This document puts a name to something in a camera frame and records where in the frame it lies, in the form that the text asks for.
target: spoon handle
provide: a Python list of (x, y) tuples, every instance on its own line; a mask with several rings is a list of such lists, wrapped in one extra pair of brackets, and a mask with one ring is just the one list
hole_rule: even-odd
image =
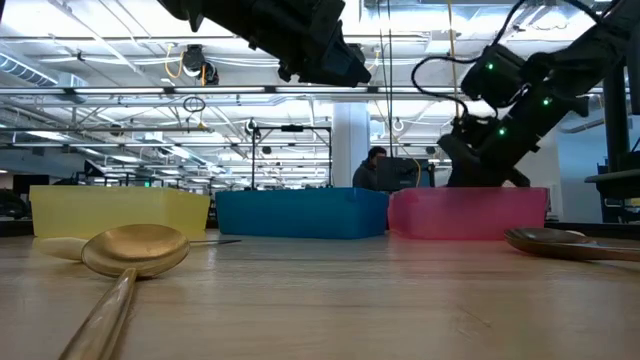
[(136, 269), (127, 269), (98, 301), (60, 355), (60, 360), (108, 360), (127, 317), (136, 281)]

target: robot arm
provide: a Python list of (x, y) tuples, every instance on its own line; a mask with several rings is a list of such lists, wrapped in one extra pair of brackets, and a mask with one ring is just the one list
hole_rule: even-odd
[(208, 18), (280, 60), (285, 81), (355, 87), (371, 74), (358, 46), (344, 42), (343, 0), (158, 0), (196, 32)]
[(640, 2), (620, 0), (601, 21), (561, 51), (528, 61), (490, 46), (467, 74), (462, 90), (494, 108), (513, 107), (502, 120), (456, 119), (439, 144), (453, 160), (449, 186), (527, 186), (515, 165), (570, 111), (587, 116), (583, 95), (623, 60), (640, 23)]

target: metal frame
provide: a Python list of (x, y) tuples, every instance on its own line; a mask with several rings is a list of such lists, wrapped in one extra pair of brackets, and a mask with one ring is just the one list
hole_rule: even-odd
[[(266, 134), (262, 136), (259, 142), (257, 140), (257, 133), (260, 130), (267, 131)], [(262, 144), (262, 142), (269, 136), (273, 131), (280, 130), (281, 132), (304, 132), (305, 130), (311, 130), (314, 134), (318, 135), (318, 138), (324, 143), (324, 146), (329, 148), (329, 185), (333, 185), (333, 133), (332, 128), (329, 126), (298, 126), (298, 125), (284, 125), (284, 126), (255, 126), (251, 131), (251, 189), (256, 190), (256, 148), (258, 145)], [(325, 130), (329, 133), (329, 142), (327, 143), (322, 139), (316, 130)], [(304, 144), (288, 144), (288, 146), (301, 146), (304, 147)]]
[[(432, 86), (425, 88), (439, 94), (453, 94), (450, 86)], [(288, 94), (288, 95), (363, 95), (367, 98), (386, 96), (391, 93), (389, 88), (379, 86), (359, 86), (355, 88), (333, 86), (216, 86), (216, 87), (0, 87), (1, 96), (136, 96), (136, 95), (245, 95), (245, 94)], [(589, 94), (602, 94), (602, 87), (594, 88)], [(394, 86), (393, 96), (396, 100), (428, 100), (413, 86)]]

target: wooden table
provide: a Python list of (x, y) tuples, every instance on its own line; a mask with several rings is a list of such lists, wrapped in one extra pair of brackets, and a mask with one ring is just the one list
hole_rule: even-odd
[[(113, 281), (30, 244), (0, 239), (2, 359), (57, 358)], [(640, 266), (502, 242), (246, 238), (138, 283), (125, 327), (132, 360), (636, 360)]]

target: gold spoon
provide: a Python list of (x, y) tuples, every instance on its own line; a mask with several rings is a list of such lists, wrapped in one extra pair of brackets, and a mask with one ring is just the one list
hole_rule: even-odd
[(640, 261), (640, 242), (594, 238), (554, 229), (514, 229), (505, 233), (518, 250), (565, 260)]
[(161, 225), (128, 225), (96, 235), (82, 248), (91, 270), (117, 277), (115, 285), (93, 308), (59, 359), (111, 358), (127, 316), (136, 277), (151, 278), (180, 264), (189, 240)]

